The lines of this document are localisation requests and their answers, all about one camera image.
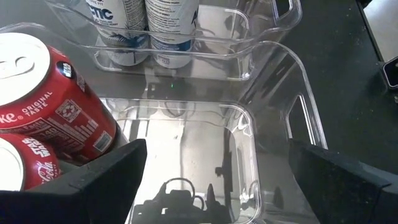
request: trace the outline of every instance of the can lid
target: can lid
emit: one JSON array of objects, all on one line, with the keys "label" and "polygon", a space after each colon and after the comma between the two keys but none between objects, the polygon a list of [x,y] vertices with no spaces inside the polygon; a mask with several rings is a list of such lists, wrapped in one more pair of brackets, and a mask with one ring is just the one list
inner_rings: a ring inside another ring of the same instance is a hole
[{"label": "can lid", "polygon": [[30,93],[46,76],[50,52],[27,34],[0,34],[0,106]]},{"label": "can lid", "polygon": [[0,138],[0,190],[21,190],[24,164],[18,150]]}]

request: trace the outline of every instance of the plastic storage bin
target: plastic storage bin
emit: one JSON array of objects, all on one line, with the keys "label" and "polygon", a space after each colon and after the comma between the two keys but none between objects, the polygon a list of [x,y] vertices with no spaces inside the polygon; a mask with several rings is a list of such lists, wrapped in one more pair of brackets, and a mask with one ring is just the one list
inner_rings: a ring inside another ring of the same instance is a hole
[{"label": "plastic storage bin", "polygon": [[[287,2],[285,0],[200,1],[198,29],[192,36],[102,26],[92,19],[85,0],[46,0],[46,3],[70,31],[72,41],[82,45],[95,64],[103,70],[146,75],[152,72],[174,77],[244,80],[251,75],[247,65],[251,50],[247,48],[262,40],[278,42],[301,19],[299,0],[290,0],[289,10],[279,16],[276,2],[281,1]],[[129,49],[110,45],[105,47],[99,30],[109,34],[123,33],[130,36],[146,34],[158,38],[189,37],[194,40],[194,46],[191,52]],[[109,57],[117,52],[149,54],[149,57],[136,66],[124,67],[114,63]],[[154,60],[159,54],[165,57],[188,57],[190,63],[182,68],[165,68]]]},{"label": "plastic storage bin", "polygon": [[147,139],[126,223],[317,223],[287,154],[290,138],[327,145],[305,69],[288,48],[248,48],[251,75],[236,82],[106,72],[84,54],[98,49],[37,24],[0,32],[34,35],[64,52],[125,137]]}]

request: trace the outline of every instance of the red soda can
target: red soda can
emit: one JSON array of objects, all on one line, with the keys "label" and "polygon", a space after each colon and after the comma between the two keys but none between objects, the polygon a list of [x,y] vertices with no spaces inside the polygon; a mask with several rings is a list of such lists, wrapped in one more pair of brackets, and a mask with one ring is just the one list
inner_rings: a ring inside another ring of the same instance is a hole
[{"label": "red soda can", "polygon": [[0,135],[0,190],[27,190],[60,175],[53,149],[32,137]]},{"label": "red soda can", "polygon": [[0,34],[0,133],[49,143],[86,164],[109,149],[116,122],[57,49],[27,34]]}]

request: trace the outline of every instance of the soda can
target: soda can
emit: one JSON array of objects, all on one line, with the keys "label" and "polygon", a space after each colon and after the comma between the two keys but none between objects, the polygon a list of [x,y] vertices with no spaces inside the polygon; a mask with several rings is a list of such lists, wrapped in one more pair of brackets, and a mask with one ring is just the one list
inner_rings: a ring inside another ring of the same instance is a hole
[{"label": "soda can", "polygon": [[[144,0],[86,0],[95,22],[115,28],[147,30]],[[130,47],[146,49],[149,46],[147,34],[134,32],[115,32],[111,29],[97,28],[102,42],[108,47]],[[133,66],[143,62],[148,54],[118,50],[106,51],[110,59],[122,66]]]},{"label": "soda can", "polygon": [[[146,0],[149,30],[170,34],[193,35],[198,25],[199,0]],[[158,50],[189,52],[193,39],[171,35],[151,35],[151,47]],[[158,64],[181,68],[190,61],[189,55],[156,54]]]},{"label": "soda can", "polygon": [[0,190],[28,190],[59,175],[51,146],[20,134],[0,135]]},{"label": "soda can", "polygon": [[0,61],[0,133],[47,142],[76,165],[110,148],[116,122],[64,54],[30,35],[5,33]]}]

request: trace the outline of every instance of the white can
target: white can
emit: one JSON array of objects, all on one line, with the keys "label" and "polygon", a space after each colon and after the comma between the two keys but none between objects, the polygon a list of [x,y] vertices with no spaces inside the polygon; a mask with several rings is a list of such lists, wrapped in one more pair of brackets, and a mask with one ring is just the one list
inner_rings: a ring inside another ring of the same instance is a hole
[{"label": "white can", "polygon": [[[146,0],[149,30],[170,34],[193,35],[198,25],[199,0]],[[171,35],[152,35],[153,49],[191,51],[193,39]],[[166,68],[181,68],[191,61],[189,55],[154,55]]]},{"label": "white can", "polygon": [[[86,0],[94,20],[105,26],[129,30],[147,30],[144,0]],[[98,28],[104,44],[108,47],[131,47],[144,49],[149,46],[146,34],[115,32]],[[109,52],[110,59],[122,66],[133,66],[143,62],[148,54],[144,52]]]}]

